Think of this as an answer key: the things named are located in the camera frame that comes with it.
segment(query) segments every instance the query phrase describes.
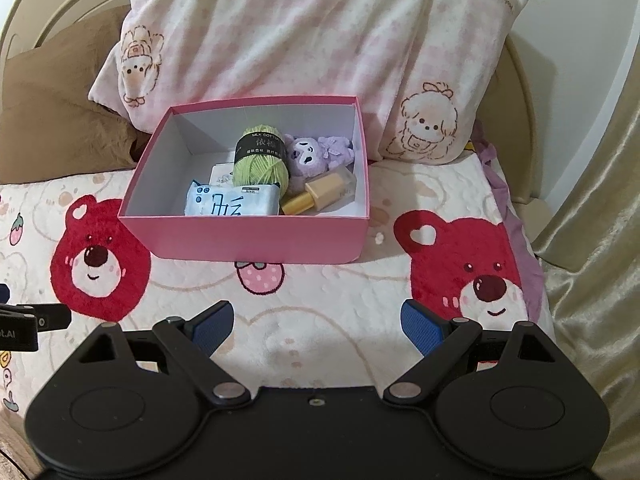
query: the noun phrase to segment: satin fabric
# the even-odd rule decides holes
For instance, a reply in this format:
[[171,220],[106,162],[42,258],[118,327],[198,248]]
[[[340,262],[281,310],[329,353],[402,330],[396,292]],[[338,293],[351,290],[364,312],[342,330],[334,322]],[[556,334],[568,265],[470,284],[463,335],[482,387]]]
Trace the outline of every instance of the satin fabric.
[[610,411],[594,466],[606,480],[640,479],[639,52],[590,164],[533,244],[558,344]]

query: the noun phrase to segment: metal screw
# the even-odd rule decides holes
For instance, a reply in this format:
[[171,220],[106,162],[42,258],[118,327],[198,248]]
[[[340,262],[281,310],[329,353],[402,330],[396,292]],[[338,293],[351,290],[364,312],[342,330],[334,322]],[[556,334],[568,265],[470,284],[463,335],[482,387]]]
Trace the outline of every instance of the metal screw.
[[244,394],[244,386],[239,383],[220,383],[213,388],[213,394],[219,399],[237,399]]
[[396,383],[389,388],[389,393],[398,399],[413,399],[420,395],[422,389],[414,383]]

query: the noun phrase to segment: purple fabric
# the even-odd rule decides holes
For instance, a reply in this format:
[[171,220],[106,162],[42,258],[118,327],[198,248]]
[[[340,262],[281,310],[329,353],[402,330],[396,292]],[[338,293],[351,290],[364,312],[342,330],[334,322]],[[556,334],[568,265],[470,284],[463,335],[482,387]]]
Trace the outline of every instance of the purple fabric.
[[507,229],[511,250],[516,259],[520,281],[522,282],[522,295],[529,314],[529,320],[538,322],[545,293],[544,272],[535,256],[532,256],[527,249],[527,239],[524,236],[522,222],[508,207],[511,197],[507,183],[491,167],[491,161],[497,155],[494,146],[484,139],[480,121],[474,123],[471,141],[482,164],[484,176],[494,192],[495,203],[498,205],[504,227]]

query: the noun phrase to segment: pink cardboard box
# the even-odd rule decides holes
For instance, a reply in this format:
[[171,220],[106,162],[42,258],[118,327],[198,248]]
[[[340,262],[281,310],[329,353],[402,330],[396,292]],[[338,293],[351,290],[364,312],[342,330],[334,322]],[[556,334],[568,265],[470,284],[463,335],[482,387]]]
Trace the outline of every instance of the pink cardboard box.
[[[192,180],[209,182],[258,124],[296,137],[345,136],[355,152],[355,199],[300,216],[184,216]],[[158,125],[118,217],[159,258],[343,264],[360,256],[369,224],[367,150],[355,97],[274,96],[172,107]]]

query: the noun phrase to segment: pillow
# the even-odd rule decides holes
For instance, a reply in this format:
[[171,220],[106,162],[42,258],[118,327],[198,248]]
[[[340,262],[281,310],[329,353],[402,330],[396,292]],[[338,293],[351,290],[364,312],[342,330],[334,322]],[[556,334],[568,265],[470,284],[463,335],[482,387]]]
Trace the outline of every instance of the pillow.
[[105,10],[7,60],[0,113],[0,183],[25,184],[133,168],[148,140],[87,92],[128,7]]
[[384,125],[428,4],[131,0],[121,41],[89,98],[152,132],[172,105],[256,95],[357,95],[367,155],[380,160]]
[[455,159],[507,33],[528,0],[433,0],[412,48],[382,155],[425,164]]

